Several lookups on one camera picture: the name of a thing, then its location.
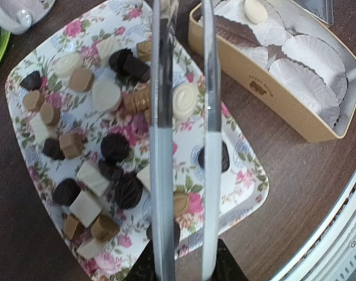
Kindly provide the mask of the metal tongs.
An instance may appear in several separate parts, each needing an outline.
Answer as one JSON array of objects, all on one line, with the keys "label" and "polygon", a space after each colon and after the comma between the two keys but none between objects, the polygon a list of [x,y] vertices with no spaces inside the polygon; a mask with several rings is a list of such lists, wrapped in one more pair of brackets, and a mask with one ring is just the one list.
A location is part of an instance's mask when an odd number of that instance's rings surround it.
[{"label": "metal tongs", "polygon": [[[173,222],[173,48],[178,1],[155,1],[152,16],[150,82],[150,179],[155,275],[174,280]],[[204,69],[206,77],[205,217],[202,253],[203,280],[212,280],[218,245],[221,185],[220,62],[211,1],[202,1]]]}]

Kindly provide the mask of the white round chocolate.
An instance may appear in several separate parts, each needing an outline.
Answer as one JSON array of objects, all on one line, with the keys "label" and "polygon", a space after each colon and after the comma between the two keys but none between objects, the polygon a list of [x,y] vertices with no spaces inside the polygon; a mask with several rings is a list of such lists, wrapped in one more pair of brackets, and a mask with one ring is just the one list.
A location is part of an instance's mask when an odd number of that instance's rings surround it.
[{"label": "white round chocolate", "polygon": [[268,11],[257,0],[245,0],[244,13],[253,24],[260,24],[268,19]]}]

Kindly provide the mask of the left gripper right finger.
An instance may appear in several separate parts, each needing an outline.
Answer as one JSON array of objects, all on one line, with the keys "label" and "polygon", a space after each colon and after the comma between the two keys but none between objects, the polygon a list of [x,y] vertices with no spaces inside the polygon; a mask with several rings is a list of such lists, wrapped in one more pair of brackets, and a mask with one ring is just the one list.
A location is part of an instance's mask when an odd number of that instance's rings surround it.
[{"label": "left gripper right finger", "polygon": [[218,239],[215,279],[217,281],[248,281],[222,239]]}]

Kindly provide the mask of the bear print tin lid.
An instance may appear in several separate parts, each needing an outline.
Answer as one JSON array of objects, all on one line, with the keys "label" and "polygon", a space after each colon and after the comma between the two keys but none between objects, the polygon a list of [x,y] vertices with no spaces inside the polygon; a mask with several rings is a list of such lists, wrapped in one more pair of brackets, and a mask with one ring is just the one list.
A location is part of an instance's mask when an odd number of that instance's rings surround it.
[{"label": "bear print tin lid", "polygon": [[295,0],[295,2],[327,26],[334,25],[333,0]]}]

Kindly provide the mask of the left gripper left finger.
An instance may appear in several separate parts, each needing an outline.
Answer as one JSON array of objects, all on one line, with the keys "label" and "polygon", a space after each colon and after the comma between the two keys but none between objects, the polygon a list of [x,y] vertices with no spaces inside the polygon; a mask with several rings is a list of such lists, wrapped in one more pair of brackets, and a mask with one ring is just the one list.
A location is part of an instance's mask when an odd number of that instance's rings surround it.
[{"label": "left gripper left finger", "polygon": [[124,281],[154,281],[155,264],[153,245],[147,244],[140,257],[128,272]]}]

